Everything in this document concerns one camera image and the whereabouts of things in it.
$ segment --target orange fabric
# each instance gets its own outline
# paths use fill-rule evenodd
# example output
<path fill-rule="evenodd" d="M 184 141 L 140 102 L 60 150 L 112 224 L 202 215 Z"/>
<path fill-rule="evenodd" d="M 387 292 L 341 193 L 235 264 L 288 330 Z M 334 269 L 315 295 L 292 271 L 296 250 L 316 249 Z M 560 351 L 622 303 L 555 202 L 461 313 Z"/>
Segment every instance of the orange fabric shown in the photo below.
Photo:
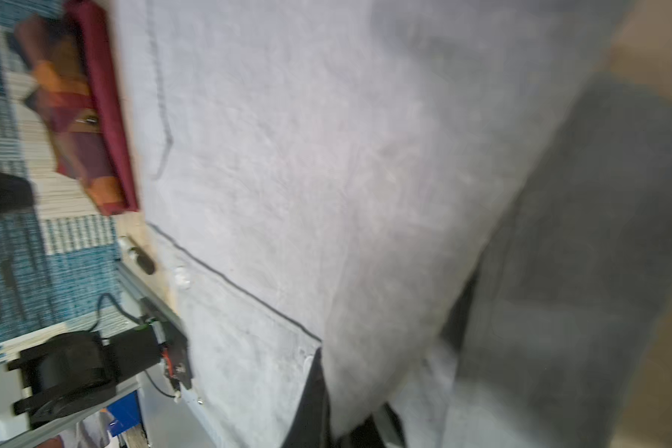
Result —
<path fill-rule="evenodd" d="M 60 77 L 50 61 L 39 61 L 32 70 L 37 83 L 51 93 L 76 93 L 91 96 L 85 81 Z"/>
<path fill-rule="evenodd" d="M 92 180 L 88 194 L 97 204 L 122 203 L 122 186 L 116 177 L 98 177 Z"/>

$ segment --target black object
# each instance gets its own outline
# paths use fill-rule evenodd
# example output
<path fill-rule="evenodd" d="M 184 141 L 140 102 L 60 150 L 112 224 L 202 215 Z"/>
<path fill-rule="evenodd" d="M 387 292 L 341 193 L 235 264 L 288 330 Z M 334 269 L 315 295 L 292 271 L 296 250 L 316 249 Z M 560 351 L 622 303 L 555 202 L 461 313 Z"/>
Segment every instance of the black object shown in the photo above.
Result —
<path fill-rule="evenodd" d="M 321 348 L 318 348 L 306 378 L 299 407 L 296 408 L 294 421 L 282 447 L 333 447 L 329 408 L 329 394 L 321 367 Z"/>
<path fill-rule="evenodd" d="M 15 402 L 14 413 L 27 413 L 30 428 L 35 429 L 58 417 L 96 406 L 116 394 L 117 384 L 160 363 L 168 351 L 185 357 L 177 358 L 180 369 L 178 377 L 176 374 L 170 377 L 172 385 L 178 388 L 179 379 L 190 389 L 186 336 L 172 323 L 158 320 L 149 310 L 138 320 L 144 321 L 149 323 L 107 340 L 99 332 L 75 331 L 21 351 L 20 358 L 8 363 L 8 370 L 21 371 L 23 387 L 30 387 L 32 395 Z"/>
<path fill-rule="evenodd" d="M 299 407 L 296 408 L 296 415 L 281 448 L 405 447 L 401 422 L 388 404 L 384 404 L 349 434 L 339 440 L 333 440 L 329 422 L 329 403 L 329 393 L 321 366 L 321 348 L 318 348 L 314 353 Z"/>
<path fill-rule="evenodd" d="M 115 395 L 116 371 L 99 333 L 76 331 L 55 336 L 20 352 L 8 370 L 20 369 L 32 396 L 13 404 L 28 414 L 30 428 L 95 406 Z"/>
<path fill-rule="evenodd" d="M 32 186 L 25 178 L 0 173 L 0 215 L 32 207 Z"/>
<path fill-rule="evenodd" d="M 140 267 L 147 275 L 152 275 L 157 270 L 155 263 L 152 261 L 149 255 L 143 251 L 140 247 L 134 247 L 130 249 L 128 255 L 134 259 L 137 263 L 137 266 Z"/>
<path fill-rule="evenodd" d="M 187 389 L 192 389 L 193 375 L 191 364 L 189 364 L 187 337 L 150 300 L 142 298 L 140 304 L 147 310 L 148 315 L 159 322 L 158 325 L 162 328 L 164 337 L 162 356 L 168 362 L 165 375 L 170 379 L 172 388 L 178 390 L 181 383 Z"/>

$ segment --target black cable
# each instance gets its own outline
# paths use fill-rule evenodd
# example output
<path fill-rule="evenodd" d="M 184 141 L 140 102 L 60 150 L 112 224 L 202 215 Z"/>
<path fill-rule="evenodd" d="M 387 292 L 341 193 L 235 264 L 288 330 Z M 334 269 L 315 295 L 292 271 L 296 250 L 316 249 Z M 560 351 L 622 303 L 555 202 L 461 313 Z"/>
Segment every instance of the black cable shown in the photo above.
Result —
<path fill-rule="evenodd" d="M 163 396 L 166 396 L 166 397 L 169 398 L 169 399 L 173 399 L 173 398 L 175 398 L 173 395 L 170 395 L 169 393 L 166 393 L 166 392 L 164 392 L 163 390 L 161 390 L 160 388 L 158 388 L 158 387 L 157 387 L 157 384 L 154 382 L 154 380 L 152 379 L 152 377 L 150 376 L 150 374 L 147 373 L 147 371 L 144 371 L 144 374 L 147 376 L 147 379 L 150 380 L 150 383 L 152 383 L 152 386 L 155 387 L 155 389 L 157 390 L 157 392 L 161 393 Z"/>
<path fill-rule="evenodd" d="M 94 321 L 94 324 L 92 324 L 92 327 L 88 331 L 94 331 L 95 328 L 99 325 L 99 318 L 100 318 L 100 309 L 102 309 L 102 300 L 104 298 L 107 298 L 112 304 L 115 306 L 116 310 L 119 311 L 119 314 L 125 316 L 127 319 L 132 320 L 134 323 L 137 325 L 140 325 L 142 323 L 141 320 L 135 318 L 133 315 L 129 314 L 127 311 L 123 310 L 121 306 L 119 306 L 119 303 L 117 303 L 117 300 L 115 299 L 115 296 L 108 292 L 103 292 L 102 295 L 99 296 L 99 299 L 97 299 L 97 320 Z"/>

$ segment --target gray fabric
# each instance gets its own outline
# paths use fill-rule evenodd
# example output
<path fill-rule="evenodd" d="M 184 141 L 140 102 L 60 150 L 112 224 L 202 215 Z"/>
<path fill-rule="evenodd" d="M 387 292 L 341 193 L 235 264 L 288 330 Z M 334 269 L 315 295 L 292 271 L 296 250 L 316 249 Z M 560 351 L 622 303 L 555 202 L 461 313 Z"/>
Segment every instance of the gray fabric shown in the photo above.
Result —
<path fill-rule="evenodd" d="M 324 339 L 338 435 L 432 342 L 628 4 L 117 2 L 147 219 Z"/>
<path fill-rule="evenodd" d="M 600 75 L 484 254 L 443 447 L 607 447 L 672 297 L 672 103 Z"/>

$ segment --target wire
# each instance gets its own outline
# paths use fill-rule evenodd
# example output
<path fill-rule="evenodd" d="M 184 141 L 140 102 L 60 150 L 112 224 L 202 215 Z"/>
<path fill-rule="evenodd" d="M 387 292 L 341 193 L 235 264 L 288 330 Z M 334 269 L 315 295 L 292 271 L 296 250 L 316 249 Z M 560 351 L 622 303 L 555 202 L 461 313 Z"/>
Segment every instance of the wire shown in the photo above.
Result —
<path fill-rule="evenodd" d="M 121 306 L 119 306 L 119 303 L 117 303 L 117 300 L 115 299 L 115 296 L 108 293 L 108 292 L 103 292 L 102 295 L 99 296 L 99 299 L 97 299 L 97 320 L 94 321 L 94 324 L 92 324 L 92 327 L 90 327 L 89 330 L 87 331 L 94 331 L 95 328 L 99 325 L 99 318 L 100 318 L 100 309 L 102 308 L 102 300 L 107 298 L 116 308 L 117 311 L 119 311 L 119 314 L 125 316 L 127 319 L 132 320 L 134 323 L 137 325 L 140 325 L 142 323 L 141 320 L 135 318 L 133 315 L 129 314 L 127 311 L 123 310 Z"/>
<path fill-rule="evenodd" d="M 155 387 L 157 392 L 161 393 L 163 396 L 166 396 L 169 399 L 175 398 L 173 395 L 170 395 L 169 393 L 166 393 L 163 390 L 161 390 L 159 387 L 157 387 L 157 384 L 154 382 L 154 380 L 152 379 L 152 377 L 150 376 L 150 374 L 147 371 L 144 371 L 144 374 L 147 376 L 147 379 L 150 380 L 150 383 L 152 383 L 152 386 Z"/>
<path fill-rule="evenodd" d="M 167 368 L 169 370 L 169 377 L 174 378 L 174 368 L 172 367 L 172 360 L 169 358 L 169 352 L 167 351 L 166 347 L 162 349 L 162 357 L 164 358 L 164 361 L 167 363 Z"/>

